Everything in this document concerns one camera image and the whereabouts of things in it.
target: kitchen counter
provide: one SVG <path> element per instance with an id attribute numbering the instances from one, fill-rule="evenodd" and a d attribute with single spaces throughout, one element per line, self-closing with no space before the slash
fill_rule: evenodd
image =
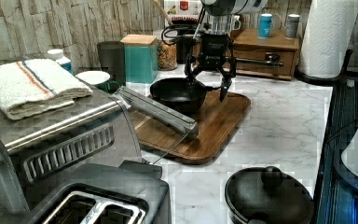
<path id="1" fill-rule="evenodd" d="M 157 79 L 183 77 L 183 68 L 180 65 L 174 71 L 160 72 Z M 219 86 L 221 75 L 204 72 L 197 79 Z M 127 86 L 149 94 L 150 85 Z M 332 88 L 298 80 L 237 76 L 229 90 L 247 96 L 252 105 L 216 158 L 202 165 L 184 165 L 165 158 L 156 163 L 163 169 L 162 179 L 170 184 L 173 224 L 231 223 L 225 184 L 244 168 L 277 166 L 313 196 Z M 142 153 L 148 161 L 158 159 L 156 154 Z"/>

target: wooden box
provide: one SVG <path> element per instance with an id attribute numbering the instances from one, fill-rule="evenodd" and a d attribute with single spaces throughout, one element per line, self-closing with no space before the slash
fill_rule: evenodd
<path id="1" fill-rule="evenodd" d="M 259 38 L 257 29 L 246 29 L 235 38 L 233 52 L 236 58 L 262 61 L 266 60 L 266 55 L 276 54 L 278 61 L 283 63 L 282 67 L 270 67 L 237 62 L 237 75 L 292 80 L 298 63 L 299 43 L 298 38 L 285 38 L 284 31 L 273 31 L 270 38 Z"/>

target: wood panel wall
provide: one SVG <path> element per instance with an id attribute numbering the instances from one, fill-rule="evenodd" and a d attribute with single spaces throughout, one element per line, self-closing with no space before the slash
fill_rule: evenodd
<path id="1" fill-rule="evenodd" d="M 311 0 L 269 0 L 273 28 L 284 29 L 288 14 L 301 15 L 304 34 Z M 257 27 L 259 14 L 245 15 L 244 27 Z M 98 67 L 96 44 L 127 34 L 151 34 L 164 20 L 152 0 L 0 0 L 0 60 L 48 49 L 64 49 L 75 70 Z M 358 67 L 358 18 L 350 48 Z"/>
<path id="2" fill-rule="evenodd" d="M 58 48 L 76 70 L 98 66 L 97 43 L 162 25 L 152 0 L 0 0 L 0 60 Z"/>

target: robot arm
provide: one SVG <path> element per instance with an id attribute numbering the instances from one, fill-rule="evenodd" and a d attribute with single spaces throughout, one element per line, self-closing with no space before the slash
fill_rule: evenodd
<path id="1" fill-rule="evenodd" d="M 261 10 L 268 0 L 201 0 L 202 11 L 198 26 L 191 44 L 190 53 L 186 58 L 185 74 L 189 80 L 202 71 L 219 71 L 223 77 L 220 87 L 220 101 L 226 97 L 231 79 L 236 76 L 236 59 L 233 56 L 233 42 L 228 33 L 234 24 L 234 14 L 252 13 Z M 200 54 L 197 59 L 193 57 L 192 47 L 196 44 L 205 12 L 209 15 L 209 28 L 201 35 Z M 230 51 L 231 57 L 227 59 L 226 52 Z M 198 61 L 198 66 L 192 67 L 192 63 Z M 223 65 L 229 62 L 229 71 L 223 69 Z"/>

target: striped towel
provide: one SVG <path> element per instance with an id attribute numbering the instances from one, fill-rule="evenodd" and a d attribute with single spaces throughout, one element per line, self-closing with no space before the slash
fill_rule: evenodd
<path id="1" fill-rule="evenodd" d="M 74 104 L 92 90 L 49 59 L 0 65 L 0 108 L 10 119 L 22 119 Z"/>

